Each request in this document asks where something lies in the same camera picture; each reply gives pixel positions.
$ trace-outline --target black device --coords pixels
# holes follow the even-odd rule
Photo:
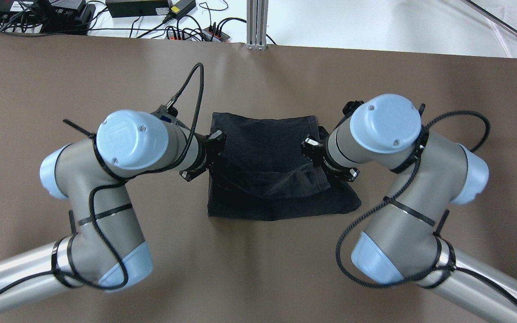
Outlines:
[[[113,18],[139,16],[166,16],[171,6],[170,0],[106,0]]]
[[[175,15],[175,19],[179,20],[195,8],[195,0],[179,0],[171,7],[171,13]]]
[[[85,0],[55,0],[53,3],[49,0],[0,0],[0,22],[6,22],[22,11],[25,12],[22,13],[21,21],[26,24],[39,22],[44,17],[42,33],[86,35],[88,23],[95,13],[95,5],[86,4]]]

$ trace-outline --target black cloth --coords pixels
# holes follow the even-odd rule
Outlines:
[[[307,135],[324,139],[316,117],[250,119],[213,113],[211,133],[227,135],[224,151],[210,168],[210,217],[275,221],[345,214],[361,202],[345,182],[327,178],[300,153]]]

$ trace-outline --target aluminum extrusion post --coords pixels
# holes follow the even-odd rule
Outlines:
[[[247,0],[246,2],[246,47],[267,49],[268,0]]]

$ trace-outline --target power adapter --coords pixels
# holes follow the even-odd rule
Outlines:
[[[169,13],[169,0],[106,0],[105,5],[113,18],[139,16],[165,16]]]
[[[170,13],[176,20],[180,20],[193,8],[195,8],[195,0],[179,0],[179,2],[171,7]]]

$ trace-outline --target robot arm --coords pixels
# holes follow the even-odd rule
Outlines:
[[[385,94],[358,107],[320,144],[331,171],[345,172],[368,161],[396,172],[409,160],[418,164],[400,172],[361,233],[351,260],[379,284],[397,284],[418,275],[419,286],[483,319],[517,322],[517,281],[433,235],[449,203],[466,204],[482,192],[488,166],[464,146],[423,128],[420,118],[409,100]],[[339,258],[338,262],[352,278]],[[497,288],[515,299],[499,294]]]
[[[188,136],[175,122],[121,110],[97,135],[45,158],[41,182],[52,196],[69,199],[76,228],[70,237],[0,262],[0,312],[82,284],[114,292],[148,276],[150,251],[125,183],[161,170],[181,170],[187,180],[205,171],[225,136],[195,135],[185,151]]]

